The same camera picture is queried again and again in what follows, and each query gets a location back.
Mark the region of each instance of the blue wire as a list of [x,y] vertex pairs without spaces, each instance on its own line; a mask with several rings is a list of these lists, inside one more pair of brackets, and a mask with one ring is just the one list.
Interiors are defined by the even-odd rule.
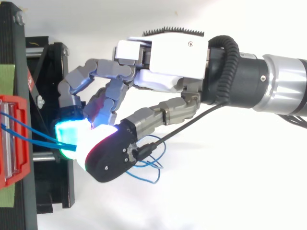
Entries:
[[51,141],[56,142],[56,143],[61,144],[61,145],[71,146],[72,148],[75,146],[75,145],[71,145],[71,144],[66,144],[66,143],[60,142],[60,141],[58,141],[58,140],[56,140],[56,139],[54,139],[54,138],[52,138],[52,137],[50,137],[50,136],[48,136],[48,135],[46,135],[44,133],[41,133],[41,132],[31,128],[30,126],[27,126],[25,123],[21,122],[20,120],[16,119],[15,117],[13,117],[11,115],[8,115],[8,114],[6,114],[4,112],[0,112],[0,114],[3,115],[3,116],[8,117],[9,119],[19,123],[20,125],[24,126],[27,129],[31,130],[33,133],[36,133],[36,134],[38,134],[38,135],[40,135],[40,136],[42,136],[42,137],[44,137],[44,138],[46,138],[48,140],[51,140]]
[[136,175],[134,175],[134,174],[132,174],[132,173],[130,173],[130,172],[128,172],[128,171],[126,171],[126,173],[127,173],[128,175],[130,175],[130,176],[132,176],[132,177],[138,179],[138,180],[146,181],[146,182],[151,183],[151,184],[156,184],[156,183],[160,180],[160,169],[158,169],[158,171],[159,171],[159,173],[158,173],[158,178],[156,179],[156,181],[151,181],[151,180],[147,180],[147,179],[138,177],[138,176],[136,176]]
[[6,126],[4,124],[1,124],[1,128],[8,132],[9,134],[18,137],[22,140],[28,141],[30,143],[33,143],[35,145],[39,145],[39,146],[43,146],[43,147],[47,147],[47,148],[51,148],[51,149],[64,149],[64,150],[70,150],[70,151],[75,151],[75,148],[72,148],[70,146],[66,146],[66,145],[58,145],[58,144],[54,144],[54,143],[49,143],[49,142],[44,142],[44,141],[40,141],[40,140],[32,140],[29,138],[25,138],[24,136],[19,135],[18,133],[16,133],[15,131],[6,128]]
[[[148,136],[160,139],[159,137],[154,136],[154,135],[148,135]],[[149,157],[151,157],[153,159],[153,161],[140,161],[141,163],[144,163],[144,165],[135,165],[134,166],[134,167],[138,167],[138,168],[143,168],[143,167],[151,166],[151,167],[157,169],[158,170],[158,178],[155,181],[151,181],[151,180],[147,180],[145,178],[138,177],[138,176],[136,176],[136,175],[134,175],[134,174],[132,174],[132,173],[130,173],[128,171],[126,171],[126,173],[128,175],[138,179],[138,180],[145,181],[145,182],[148,182],[148,183],[151,183],[151,184],[156,184],[160,180],[160,175],[161,175],[160,169],[163,169],[163,165],[160,164],[158,162],[158,160],[161,159],[163,157],[163,155],[165,154],[165,152],[166,152],[166,144],[164,142],[163,142],[163,144],[164,144],[164,151],[163,151],[163,153],[157,159],[155,159],[152,155],[149,155]]]
[[[154,135],[148,135],[149,137],[154,137],[154,138],[157,138],[157,139],[161,139],[161,138],[159,138],[159,137],[157,137],[157,136],[154,136]],[[164,151],[163,151],[163,153],[157,158],[157,159],[155,159],[154,161],[150,161],[150,162],[144,162],[144,161],[141,161],[142,163],[144,163],[144,165],[135,165],[135,167],[138,167],[138,168],[143,168],[143,167],[147,167],[147,166],[150,166],[150,165],[152,165],[153,163],[156,163],[158,160],[160,160],[162,157],[163,157],[163,155],[165,154],[165,152],[166,152],[166,144],[165,144],[165,142],[163,142],[163,144],[164,144]]]
[[[140,162],[145,163],[145,164],[151,163],[150,161],[140,161]],[[156,163],[158,165],[160,165],[160,166],[157,166],[156,164],[150,164],[150,165],[148,164],[148,166],[151,166],[151,167],[153,167],[155,169],[163,169],[164,168],[163,165],[160,164],[158,161]]]

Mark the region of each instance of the robotic hand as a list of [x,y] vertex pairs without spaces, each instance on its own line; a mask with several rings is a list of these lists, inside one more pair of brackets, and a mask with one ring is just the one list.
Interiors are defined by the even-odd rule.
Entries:
[[[76,94],[94,77],[111,81],[83,108]],[[180,92],[181,97],[136,111],[97,143],[85,160],[86,170],[97,181],[113,180],[149,156],[162,142],[141,148],[136,142],[156,127],[193,118],[201,103],[307,115],[305,60],[273,55],[258,59],[240,53],[228,36],[207,41],[202,32],[169,27],[119,41],[113,61],[90,59],[70,72],[58,86],[61,115],[88,118],[93,127],[114,125],[116,111],[132,86]]]

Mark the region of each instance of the green light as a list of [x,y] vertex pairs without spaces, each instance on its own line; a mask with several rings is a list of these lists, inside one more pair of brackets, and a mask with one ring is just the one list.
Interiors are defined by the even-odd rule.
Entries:
[[[63,121],[55,125],[57,140],[72,145],[77,145],[84,137],[83,133],[91,129],[92,125],[87,119]],[[74,151],[60,149],[60,152],[68,159],[76,159]]]

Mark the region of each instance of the white background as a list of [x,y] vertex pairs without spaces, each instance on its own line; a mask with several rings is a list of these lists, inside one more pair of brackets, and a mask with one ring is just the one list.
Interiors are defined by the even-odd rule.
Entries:
[[[307,59],[303,0],[14,2],[27,14],[27,36],[49,35],[70,48],[70,70],[89,58],[111,58],[118,40],[165,25],[203,30],[207,38],[230,35],[242,52]],[[82,98],[105,82],[96,80]],[[175,96],[130,90],[118,121]],[[100,184],[75,165],[76,203],[39,215],[39,229],[305,230],[306,137],[276,115],[223,108],[167,142],[156,185],[126,174]],[[137,173],[154,179],[156,171]]]

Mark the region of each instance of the screw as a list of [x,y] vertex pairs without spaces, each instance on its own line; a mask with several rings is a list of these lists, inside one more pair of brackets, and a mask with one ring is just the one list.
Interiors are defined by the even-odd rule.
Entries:
[[23,11],[18,11],[14,19],[17,24],[25,25],[25,14]]
[[267,79],[267,77],[264,76],[264,75],[262,75],[262,76],[260,77],[260,81],[262,81],[262,82],[264,82],[266,79]]
[[45,100],[42,98],[41,95],[37,97],[36,104],[39,109],[43,108],[43,105],[45,104]]
[[66,56],[66,57],[68,57],[69,54],[70,54],[69,49],[68,49],[67,47],[63,48],[63,55]]

